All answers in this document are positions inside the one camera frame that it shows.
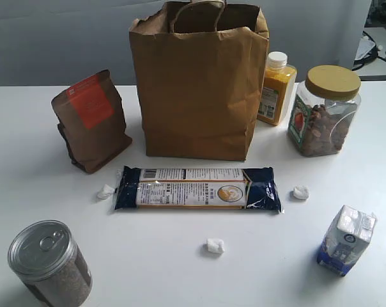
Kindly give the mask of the clear nut jar yellow lid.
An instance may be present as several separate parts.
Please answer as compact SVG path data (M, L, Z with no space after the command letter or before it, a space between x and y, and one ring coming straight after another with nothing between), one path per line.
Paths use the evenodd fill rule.
M288 136L305 157L341 151L359 108L361 80L350 69L335 65L311 68L297 86Z

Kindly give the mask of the clear can with metal lid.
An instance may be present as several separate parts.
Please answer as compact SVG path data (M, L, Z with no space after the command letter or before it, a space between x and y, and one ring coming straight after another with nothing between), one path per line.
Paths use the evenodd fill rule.
M45 306L80 306L92 277L69 227L44 220L24 228L8 250L8 265Z

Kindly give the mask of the yellow powder bottle white cap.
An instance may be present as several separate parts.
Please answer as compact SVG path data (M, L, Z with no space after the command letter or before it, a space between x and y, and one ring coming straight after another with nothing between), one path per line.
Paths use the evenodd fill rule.
M265 77L257 119L278 125L286 116L297 70L288 64L288 56L279 51L270 52L266 61Z

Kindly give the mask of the brown pouch with orange label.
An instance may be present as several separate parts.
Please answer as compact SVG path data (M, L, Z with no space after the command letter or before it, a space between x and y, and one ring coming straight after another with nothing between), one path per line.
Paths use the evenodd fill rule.
M95 173L132 144L122 98L108 69L63 90L51 101L74 166Z

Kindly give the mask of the white marshmallow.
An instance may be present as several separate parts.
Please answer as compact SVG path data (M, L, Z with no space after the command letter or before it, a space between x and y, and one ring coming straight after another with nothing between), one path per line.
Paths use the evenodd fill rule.
M309 189L304 185L296 185L293 188L292 195L298 200L307 200L309 198Z
M207 238L205 248L212 254L221 255L225 252L224 241L219 238Z
M99 192L97 192L96 197L99 200L106 200L115 193L116 189L105 184Z

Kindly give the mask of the brown paper grocery bag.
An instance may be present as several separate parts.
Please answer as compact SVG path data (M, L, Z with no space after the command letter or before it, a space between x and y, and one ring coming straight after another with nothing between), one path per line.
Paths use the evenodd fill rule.
M244 161L269 48L261 8L169 1L128 36L147 155Z

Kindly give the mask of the blue white milk carton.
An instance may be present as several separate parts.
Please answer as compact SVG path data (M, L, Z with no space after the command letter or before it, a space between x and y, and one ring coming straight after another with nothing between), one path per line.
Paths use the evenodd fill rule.
M376 222L373 214L342 206L322 240L317 263L339 276L347 275L369 246Z

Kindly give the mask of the white marshmallow front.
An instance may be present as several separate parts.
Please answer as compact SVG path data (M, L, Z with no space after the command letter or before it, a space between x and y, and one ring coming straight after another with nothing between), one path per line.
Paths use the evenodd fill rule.
M225 252L224 241L219 238L207 238L205 248L212 254L221 255Z

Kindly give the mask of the blue noodle package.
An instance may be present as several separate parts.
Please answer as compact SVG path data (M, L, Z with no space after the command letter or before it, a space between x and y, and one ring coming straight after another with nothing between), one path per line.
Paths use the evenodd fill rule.
M267 168L130 168L125 166L115 209L245 209L283 212Z

